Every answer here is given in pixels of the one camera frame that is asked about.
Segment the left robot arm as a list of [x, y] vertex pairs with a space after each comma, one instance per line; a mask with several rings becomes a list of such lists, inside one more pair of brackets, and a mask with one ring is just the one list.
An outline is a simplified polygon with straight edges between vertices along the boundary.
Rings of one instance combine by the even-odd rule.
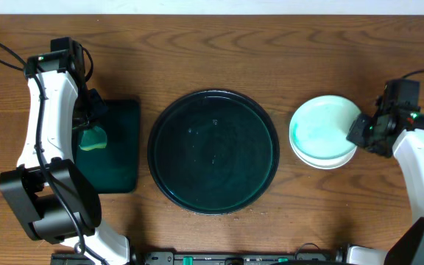
[[102, 220], [98, 193], [73, 162], [72, 119], [85, 84], [82, 55], [68, 50], [30, 57], [26, 140], [0, 190], [33, 240], [71, 247], [95, 264], [128, 264], [130, 245]]

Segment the white stained plate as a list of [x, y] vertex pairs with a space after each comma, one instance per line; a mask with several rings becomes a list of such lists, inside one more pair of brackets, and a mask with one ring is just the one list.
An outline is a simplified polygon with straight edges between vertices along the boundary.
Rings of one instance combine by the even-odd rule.
[[299, 159], [301, 159], [302, 162], [306, 163], [307, 165], [311, 167], [314, 167], [317, 169], [324, 169], [324, 170], [336, 169], [345, 165], [351, 160], [351, 158], [354, 156], [357, 150], [357, 147], [355, 146], [347, 154], [342, 155], [340, 157], [330, 158], [330, 159], [320, 159], [320, 158], [313, 158], [309, 155], [304, 154], [302, 151], [300, 151], [297, 148], [297, 145], [293, 141], [290, 141], [290, 144], [295, 155]]

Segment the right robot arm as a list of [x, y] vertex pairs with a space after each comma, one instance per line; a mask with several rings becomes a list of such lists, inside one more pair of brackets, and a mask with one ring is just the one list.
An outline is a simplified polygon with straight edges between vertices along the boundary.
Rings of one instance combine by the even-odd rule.
[[424, 115], [415, 112], [369, 117], [353, 122], [347, 139], [387, 158], [394, 157], [409, 195], [413, 224], [389, 251], [348, 247], [347, 264], [424, 264]]

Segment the green sponge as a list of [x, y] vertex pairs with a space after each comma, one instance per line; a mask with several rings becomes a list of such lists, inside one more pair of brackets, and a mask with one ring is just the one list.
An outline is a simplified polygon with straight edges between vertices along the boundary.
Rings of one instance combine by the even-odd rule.
[[82, 151], [92, 151], [94, 149], [104, 149], [107, 146], [107, 133], [98, 126], [89, 128], [82, 132], [78, 147]]

